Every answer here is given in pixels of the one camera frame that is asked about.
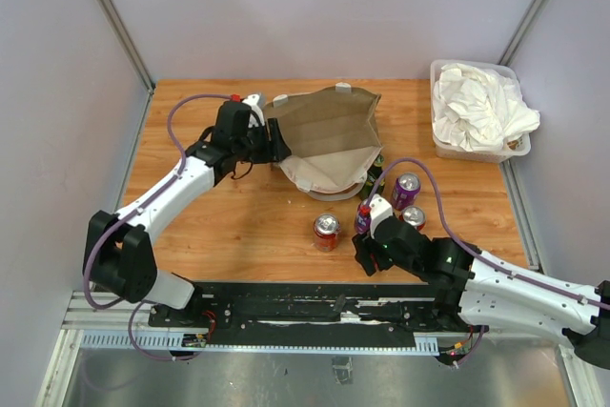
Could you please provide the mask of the purple Fanta can front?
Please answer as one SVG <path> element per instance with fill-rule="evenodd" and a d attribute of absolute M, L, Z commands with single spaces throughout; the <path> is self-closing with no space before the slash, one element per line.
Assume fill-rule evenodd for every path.
<path fill-rule="evenodd" d="M 366 234 L 370 230 L 371 208 L 363 200 L 356 209 L 354 227 L 357 234 Z"/>

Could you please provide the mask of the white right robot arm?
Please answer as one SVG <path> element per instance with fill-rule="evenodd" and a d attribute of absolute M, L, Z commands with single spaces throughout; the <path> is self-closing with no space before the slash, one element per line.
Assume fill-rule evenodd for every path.
<path fill-rule="evenodd" d="M 452 237 L 430 238 L 394 216 L 352 242 L 367 275 L 398 267 L 434 287 L 432 319 L 441 330 L 513 330 L 565 345 L 598 368 L 609 366 L 608 281 L 557 280 Z"/>

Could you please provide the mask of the green glass bottle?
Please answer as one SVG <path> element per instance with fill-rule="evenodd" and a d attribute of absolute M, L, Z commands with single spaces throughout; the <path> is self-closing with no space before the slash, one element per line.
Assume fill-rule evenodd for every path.
<path fill-rule="evenodd" d="M 358 196 L 361 200 L 366 199 L 371 193 L 371 190 L 375 186 L 377 179 L 383 173 L 384 162 L 384 156 L 382 154 L 379 154 L 376 157 L 373 165 L 368 169 L 364 185 L 358 193 Z"/>

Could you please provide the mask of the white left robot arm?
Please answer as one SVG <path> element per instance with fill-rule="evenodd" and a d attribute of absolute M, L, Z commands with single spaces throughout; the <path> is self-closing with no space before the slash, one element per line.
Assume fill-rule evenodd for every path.
<path fill-rule="evenodd" d="M 163 231 L 200 195 L 225 177 L 236 179 L 238 164 L 278 163 L 291 151 L 275 119 L 267 120 L 260 94 L 223 96 L 215 122 L 189 147 L 176 135 L 177 164 L 131 204 L 89 222 L 83 261 L 85 298 L 96 310 L 121 301 L 157 303 L 171 308 L 181 325 L 191 327 L 204 315 L 194 284 L 159 269 L 153 245 Z"/>

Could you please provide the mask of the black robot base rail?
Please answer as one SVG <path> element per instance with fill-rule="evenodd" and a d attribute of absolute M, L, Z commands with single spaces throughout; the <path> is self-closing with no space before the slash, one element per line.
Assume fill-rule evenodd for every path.
<path fill-rule="evenodd" d="M 183 310 L 155 305 L 153 328 L 194 333 L 213 327 L 212 344 L 262 351 L 397 351 L 418 336 L 468 341 L 479 328 L 457 300 L 423 283 L 198 282 Z"/>

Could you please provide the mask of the red cola can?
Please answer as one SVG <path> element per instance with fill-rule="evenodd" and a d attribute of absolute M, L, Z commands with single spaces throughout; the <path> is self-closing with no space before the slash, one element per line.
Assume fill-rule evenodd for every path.
<path fill-rule="evenodd" d="M 314 222 L 314 246 L 321 252 L 333 251 L 340 234 L 339 220 L 333 214 L 321 214 Z"/>
<path fill-rule="evenodd" d="M 416 205 L 405 207 L 400 212 L 399 218 L 413 226 L 417 231 L 421 231 L 427 221 L 426 213 Z"/>

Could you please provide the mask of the purple fanta can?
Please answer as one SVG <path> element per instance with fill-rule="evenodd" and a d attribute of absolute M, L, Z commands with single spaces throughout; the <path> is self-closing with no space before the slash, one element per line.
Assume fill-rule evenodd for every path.
<path fill-rule="evenodd" d="M 395 210 L 402 211 L 404 208 L 415 203 L 421 189 L 421 182 L 416 173 L 403 173 L 395 181 L 391 194 L 391 205 Z"/>
<path fill-rule="evenodd" d="M 370 230 L 371 208 L 363 200 L 356 209 L 354 227 L 357 234 L 366 234 Z"/>

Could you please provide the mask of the burlap canvas tote bag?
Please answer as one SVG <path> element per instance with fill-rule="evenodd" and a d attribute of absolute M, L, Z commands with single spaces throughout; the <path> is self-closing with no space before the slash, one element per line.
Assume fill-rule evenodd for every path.
<path fill-rule="evenodd" d="M 290 150 L 277 167 L 313 199 L 356 196 L 383 148 L 376 124 L 380 99 L 379 93 L 347 83 L 277 96 L 263 108 Z"/>

